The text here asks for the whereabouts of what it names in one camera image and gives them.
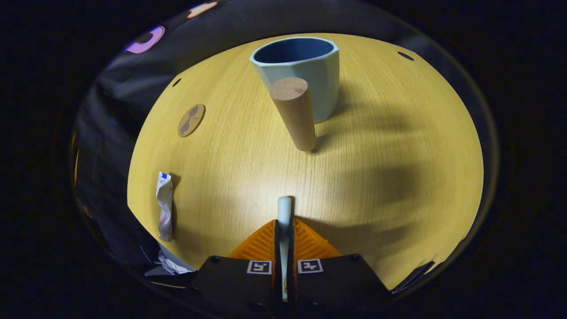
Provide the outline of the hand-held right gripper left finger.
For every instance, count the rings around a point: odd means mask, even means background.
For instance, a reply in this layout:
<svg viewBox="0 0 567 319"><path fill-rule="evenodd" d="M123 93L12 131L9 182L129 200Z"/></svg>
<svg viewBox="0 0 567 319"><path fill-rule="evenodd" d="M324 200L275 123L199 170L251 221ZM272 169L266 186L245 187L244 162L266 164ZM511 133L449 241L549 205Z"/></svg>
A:
<svg viewBox="0 0 567 319"><path fill-rule="evenodd" d="M279 223L273 219L226 257L210 256L192 279L211 311L223 317L273 317L282 306Z"/></svg>

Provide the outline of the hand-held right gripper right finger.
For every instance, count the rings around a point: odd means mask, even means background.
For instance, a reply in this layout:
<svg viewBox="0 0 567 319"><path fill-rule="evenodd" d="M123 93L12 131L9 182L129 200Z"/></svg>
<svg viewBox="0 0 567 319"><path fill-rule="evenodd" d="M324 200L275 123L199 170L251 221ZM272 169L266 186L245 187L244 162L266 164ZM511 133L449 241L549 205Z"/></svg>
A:
<svg viewBox="0 0 567 319"><path fill-rule="evenodd" d="M360 254L338 253L295 217L288 235L287 317L373 318L391 303L391 292Z"/></svg>

